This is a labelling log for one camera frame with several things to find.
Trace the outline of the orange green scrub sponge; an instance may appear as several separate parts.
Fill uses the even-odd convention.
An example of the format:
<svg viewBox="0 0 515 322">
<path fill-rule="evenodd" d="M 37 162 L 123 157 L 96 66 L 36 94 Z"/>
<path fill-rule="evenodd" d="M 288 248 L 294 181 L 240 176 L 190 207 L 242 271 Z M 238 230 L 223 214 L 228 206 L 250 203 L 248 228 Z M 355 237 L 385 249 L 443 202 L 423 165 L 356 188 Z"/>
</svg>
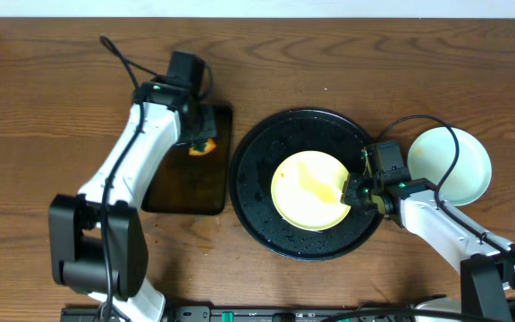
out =
<svg viewBox="0 0 515 322">
<path fill-rule="evenodd" d="M 211 153 L 216 147 L 213 139 L 196 141 L 189 148 L 189 155 L 193 157 L 201 157 Z"/>
</svg>

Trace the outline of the yellow plate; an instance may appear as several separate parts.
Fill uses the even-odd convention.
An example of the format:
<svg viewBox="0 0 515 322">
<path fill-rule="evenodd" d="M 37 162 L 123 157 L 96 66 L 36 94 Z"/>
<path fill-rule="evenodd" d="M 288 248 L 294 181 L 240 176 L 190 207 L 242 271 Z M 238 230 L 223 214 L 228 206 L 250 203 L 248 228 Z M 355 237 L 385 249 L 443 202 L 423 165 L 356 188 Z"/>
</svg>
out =
<svg viewBox="0 0 515 322">
<path fill-rule="evenodd" d="M 339 224 L 351 211 L 341 202 L 347 168 L 320 151 L 301 151 L 276 168 L 271 197 L 282 219 L 301 230 L 324 231 Z"/>
</svg>

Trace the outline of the pale green plate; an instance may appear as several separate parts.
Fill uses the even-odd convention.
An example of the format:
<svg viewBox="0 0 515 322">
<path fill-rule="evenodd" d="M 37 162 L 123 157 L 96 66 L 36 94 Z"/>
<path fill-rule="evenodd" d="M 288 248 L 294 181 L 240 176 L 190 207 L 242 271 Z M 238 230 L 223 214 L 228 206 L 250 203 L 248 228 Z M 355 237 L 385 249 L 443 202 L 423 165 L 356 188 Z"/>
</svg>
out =
<svg viewBox="0 0 515 322">
<path fill-rule="evenodd" d="M 459 143 L 456 165 L 440 192 L 454 206 L 465 206 L 479 199 L 492 178 L 492 164 L 485 147 L 466 131 L 453 128 Z M 412 179 L 426 178 L 438 184 L 455 155 L 452 135 L 444 127 L 425 131 L 412 143 L 408 167 Z"/>
</svg>

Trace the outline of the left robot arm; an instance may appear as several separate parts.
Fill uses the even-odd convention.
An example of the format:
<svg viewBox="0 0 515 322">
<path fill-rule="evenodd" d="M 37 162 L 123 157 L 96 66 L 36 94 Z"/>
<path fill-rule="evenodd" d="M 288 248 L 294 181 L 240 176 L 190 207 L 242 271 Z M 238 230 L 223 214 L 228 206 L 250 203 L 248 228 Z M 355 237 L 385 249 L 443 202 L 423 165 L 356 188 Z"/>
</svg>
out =
<svg viewBox="0 0 515 322">
<path fill-rule="evenodd" d="M 163 317 L 165 297 L 146 278 L 139 211 L 169 150 L 216 134 L 212 111 L 200 103 L 202 81 L 156 76 L 136 88 L 129 119 L 105 162 L 76 195 L 58 194 L 49 206 L 53 279 L 99 301 L 99 321 Z"/>
</svg>

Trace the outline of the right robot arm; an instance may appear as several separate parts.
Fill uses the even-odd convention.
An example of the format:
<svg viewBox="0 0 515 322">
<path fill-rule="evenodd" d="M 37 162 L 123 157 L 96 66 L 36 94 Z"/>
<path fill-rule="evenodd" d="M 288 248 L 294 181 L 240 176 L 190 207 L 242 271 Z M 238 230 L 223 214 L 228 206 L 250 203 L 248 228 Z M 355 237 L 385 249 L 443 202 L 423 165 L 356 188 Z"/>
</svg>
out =
<svg viewBox="0 0 515 322">
<path fill-rule="evenodd" d="M 413 304 L 413 321 L 515 321 L 515 242 L 490 232 L 441 198 L 426 179 L 384 185 L 350 174 L 342 203 L 392 220 L 428 243 L 460 276 L 460 299 L 433 296 Z"/>
</svg>

